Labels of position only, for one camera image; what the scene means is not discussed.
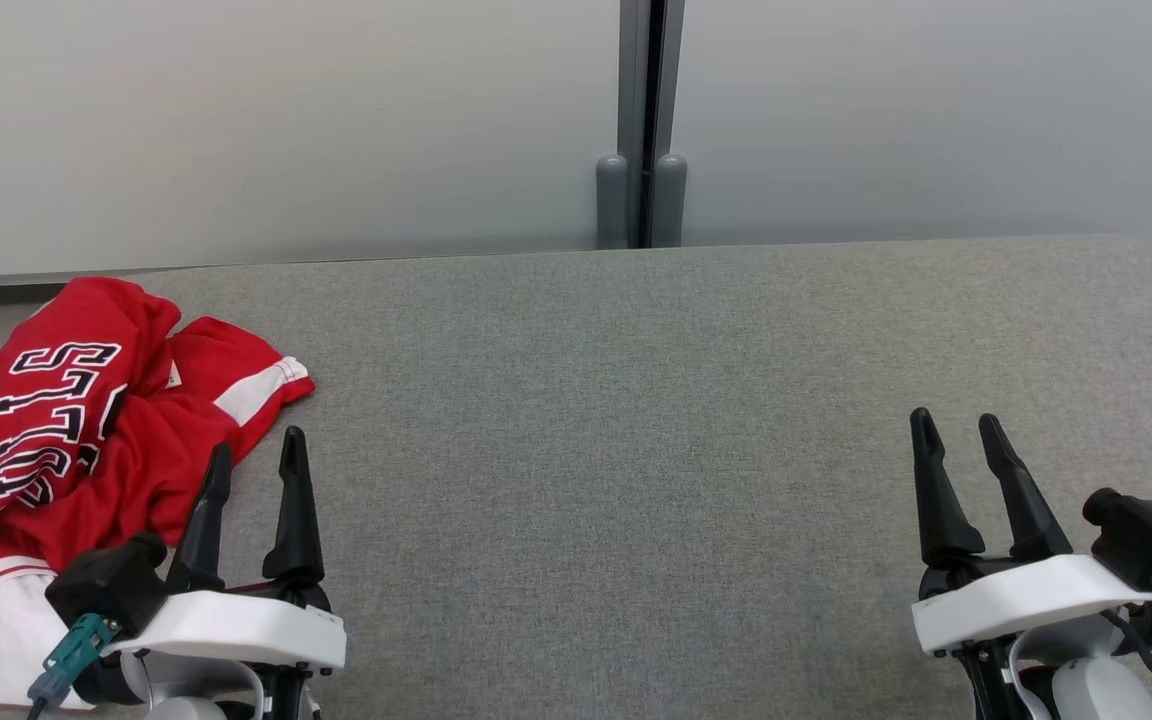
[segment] red jersey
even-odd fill
[[[177,543],[212,447],[242,460],[280,406],[314,388],[253,334],[200,318],[169,336],[179,319],[136,285],[82,278],[12,333],[0,350],[0,583],[141,530]]]

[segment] black cable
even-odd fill
[[[1111,623],[1114,623],[1115,628],[1123,630],[1123,637],[1126,637],[1128,642],[1132,643],[1135,651],[1137,651],[1137,655],[1140,657],[1140,662],[1144,662],[1144,666],[1146,666],[1146,669],[1149,670],[1149,675],[1152,675],[1152,652],[1149,652],[1149,644],[1146,644],[1144,638],[1140,637],[1140,634],[1135,630],[1132,623],[1128,623],[1128,621],[1119,617],[1119,614],[1115,611],[1104,611],[1101,612],[1101,615],[1104,615],[1106,620],[1111,621]]]
[[[47,698],[40,697],[38,700],[33,702],[33,706],[29,707],[29,715],[26,720],[38,720],[41,717],[41,708],[47,707]]]

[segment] cable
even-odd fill
[[[33,702],[33,706],[29,707],[29,715],[26,720],[38,720],[41,717],[41,708],[47,707],[47,698],[40,697],[38,700]]]
[[[1123,637],[1126,637],[1128,642],[1132,643],[1135,651],[1137,651],[1137,655],[1140,657],[1140,662],[1144,662],[1144,666],[1149,669],[1149,675],[1152,675],[1152,652],[1149,652],[1149,644],[1146,644],[1144,638],[1140,637],[1140,634],[1135,630],[1132,623],[1128,623],[1128,621],[1119,617],[1119,614],[1115,611],[1104,611],[1101,612],[1101,615],[1105,616],[1106,620],[1111,621],[1111,623],[1114,623],[1115,628],[1123,630]]]
[[[323,706],[314,700],[314,694],[310,692],[310,684],[305,683],[305,700],[310,702],[310,714],[314,720],[323,720]]]

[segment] teal cable connector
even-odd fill
[[[51,655],[41,661],[44,670],[29,685],[29,702],[37,703],[41,698],[46,707],[59,708],[74,680],[100,657],[100,652],[120,629],[122,628],[114,620],[105,620],[93,612],[79,617],[69,628],[69,632],[60,638],[56,650],[51,651]]]

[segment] white wall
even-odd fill
[[[689,0],[684,242],[1152,236],[1152,3]]]
[[[0,274],[594,244],[617,0],[0,0]]]

